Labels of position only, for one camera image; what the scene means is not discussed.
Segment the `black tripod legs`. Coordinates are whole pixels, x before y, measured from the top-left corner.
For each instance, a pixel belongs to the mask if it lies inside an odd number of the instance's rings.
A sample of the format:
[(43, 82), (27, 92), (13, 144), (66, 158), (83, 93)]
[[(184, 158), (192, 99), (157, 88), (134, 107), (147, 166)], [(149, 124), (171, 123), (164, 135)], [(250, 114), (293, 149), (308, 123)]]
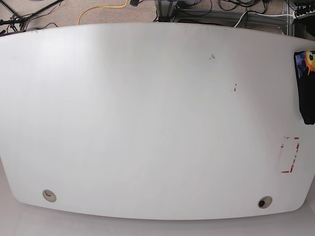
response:
[(7, 26), (6, 29), (0, 31), (1, 36), (6, 36), (15, 33), (21, 33), (26, 31), (26, 23), (29, 23), (30, 20), (40, 17), (40, 13), (50, 9), (51, 7), (57, 7), (62, 3), (62, 0), (55, 0), (54, 2), (44, 6), (43, 8), (26, 15), (19, 15), (15, 12), (7, 3), (3, 0), (0, 1), (0, 5), (3, 6), (9, 13), (12, 14), (9, 20), (0, 20), (0, 26)]

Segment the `black printed T-shirt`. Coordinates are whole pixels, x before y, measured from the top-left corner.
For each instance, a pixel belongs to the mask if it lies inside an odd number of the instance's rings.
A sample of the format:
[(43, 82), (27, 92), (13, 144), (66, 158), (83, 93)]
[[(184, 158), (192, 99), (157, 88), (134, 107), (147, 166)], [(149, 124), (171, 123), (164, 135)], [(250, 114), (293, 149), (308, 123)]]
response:
[(315, 52), (294, 53), (299, 110), (306, 125), (315, 124)]

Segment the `aluminium frame post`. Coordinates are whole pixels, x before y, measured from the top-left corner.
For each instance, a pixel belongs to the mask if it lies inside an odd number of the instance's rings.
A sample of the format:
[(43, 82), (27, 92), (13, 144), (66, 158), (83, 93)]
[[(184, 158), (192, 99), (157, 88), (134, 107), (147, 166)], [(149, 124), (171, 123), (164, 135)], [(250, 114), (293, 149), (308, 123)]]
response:
[(177, 0), (155, 0), (158, 22), (171, 22), (174, 19), (173, 11)]

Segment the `red tape rectangle marking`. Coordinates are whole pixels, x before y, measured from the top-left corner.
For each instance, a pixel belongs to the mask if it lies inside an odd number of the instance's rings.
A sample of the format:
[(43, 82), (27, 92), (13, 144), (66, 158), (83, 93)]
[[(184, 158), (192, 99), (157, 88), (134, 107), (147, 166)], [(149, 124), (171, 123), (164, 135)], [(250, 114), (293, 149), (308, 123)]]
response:
[(293, 171), (299, 145), (299, 137), (284, 137), (279, 162), (281, 173), (285, 174)]

